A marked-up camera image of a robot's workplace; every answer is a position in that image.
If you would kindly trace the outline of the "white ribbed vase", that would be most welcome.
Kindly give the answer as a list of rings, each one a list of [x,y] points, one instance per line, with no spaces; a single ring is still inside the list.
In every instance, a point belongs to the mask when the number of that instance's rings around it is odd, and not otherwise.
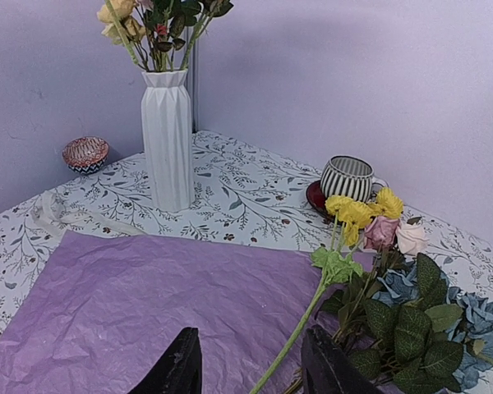
[[[142,135],[154,206],[176,213],[195,201],[187,71],[143,72]]]

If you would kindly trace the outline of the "purple wrapping paper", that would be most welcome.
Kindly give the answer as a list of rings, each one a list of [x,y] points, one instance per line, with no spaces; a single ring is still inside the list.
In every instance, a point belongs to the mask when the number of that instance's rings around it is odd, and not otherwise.
[[[307,252],[67,233],[0,337],[0,393],[126,393],[185,327],[205,393],[247,393],[320,281]]]

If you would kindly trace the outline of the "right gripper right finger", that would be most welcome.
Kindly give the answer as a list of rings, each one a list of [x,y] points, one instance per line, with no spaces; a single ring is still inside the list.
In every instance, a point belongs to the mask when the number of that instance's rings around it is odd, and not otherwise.
[[[382,394],[350,364],[348,357],[318,324],[305,332],[301,362],[306,394]]]

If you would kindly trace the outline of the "white printed ribbon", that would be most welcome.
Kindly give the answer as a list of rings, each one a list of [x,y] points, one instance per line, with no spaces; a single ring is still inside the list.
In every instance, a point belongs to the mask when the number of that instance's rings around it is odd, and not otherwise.
[[[125,236],[146,235],[145,231],[124,222],[106,218],[100,213],[87,209],[66,211],[65,205],[57,202],[57,195],[44,191],[31,212],[34,223],[55,239],[61,239],[70,225],[91,221],[101,227],[122,233]]]

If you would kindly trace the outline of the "bright yellow flower stem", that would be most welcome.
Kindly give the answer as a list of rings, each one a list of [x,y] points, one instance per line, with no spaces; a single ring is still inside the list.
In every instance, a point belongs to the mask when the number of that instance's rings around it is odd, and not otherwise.
[[[347,196],[332,195],[326,199],[325,208],[327,213],[334,216],[334,225],[341,224],[342,229],[333,230],[329,247],[320,247],[312,253],[312,266],[321,269],[320,283],[290,338],[251,389],[252,393],[260,392],[280,366],[328,287],[346,284],[353,276],[363,274],[362,266],[352,258],[355,250],[362,243],[361,231],[370,226],[374,218],[399,219],[403,212],[403,201],[389,187],[384,187],[376,194],[374,202],[363,203]]]

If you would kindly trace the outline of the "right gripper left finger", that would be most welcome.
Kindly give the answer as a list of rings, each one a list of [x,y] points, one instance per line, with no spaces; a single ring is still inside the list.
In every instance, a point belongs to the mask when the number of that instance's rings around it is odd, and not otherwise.
[[[146,376],[129,394],[201,394],[202,351],[199,330],[183,328]]]

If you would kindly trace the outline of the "peach pink rose stem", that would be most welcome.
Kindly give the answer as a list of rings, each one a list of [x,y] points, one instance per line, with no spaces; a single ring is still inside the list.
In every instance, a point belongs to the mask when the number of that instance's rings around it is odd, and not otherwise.
[[[180,69],[187,70],[191,52],[197,40],[205,33],[214,19],[225,16],[233,9],[234,5],[230,0],[195,0],[181,1],[181,6],[186,16],[186,22],[189,22],[186,27],[189,28],[190,33]]]

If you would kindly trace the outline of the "mauve pink flower stem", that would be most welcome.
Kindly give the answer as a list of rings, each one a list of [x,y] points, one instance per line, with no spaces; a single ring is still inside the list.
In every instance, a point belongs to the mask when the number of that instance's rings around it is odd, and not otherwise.
[[[364,250],[374,250],[384,254],[383,263],[386,262],[391,251],[401,255],[416,256],[429,244],[421,217],[412,217],[404,222],[400,219],[378,216],[363,228],[360,241]]]

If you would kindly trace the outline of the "pale yellow rose stem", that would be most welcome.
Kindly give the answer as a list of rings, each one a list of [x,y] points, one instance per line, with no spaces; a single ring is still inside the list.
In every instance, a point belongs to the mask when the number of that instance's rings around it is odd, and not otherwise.
[[[97,19],[104,25],[102,36],[113,45],[123,46],[142,71],[150,71],[149,55],[142,44],[145,27],[134,17],[138,6],[138,1],[104,1],[97,11]]]

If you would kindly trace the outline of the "blue fabric flower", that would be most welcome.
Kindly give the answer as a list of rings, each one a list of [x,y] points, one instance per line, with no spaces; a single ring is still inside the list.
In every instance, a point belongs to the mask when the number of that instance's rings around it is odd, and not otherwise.
[[[452,286],[426,254],[385,250],[319,308],[334,344],[378,388],[465,393],[493,369],[493,300]]]

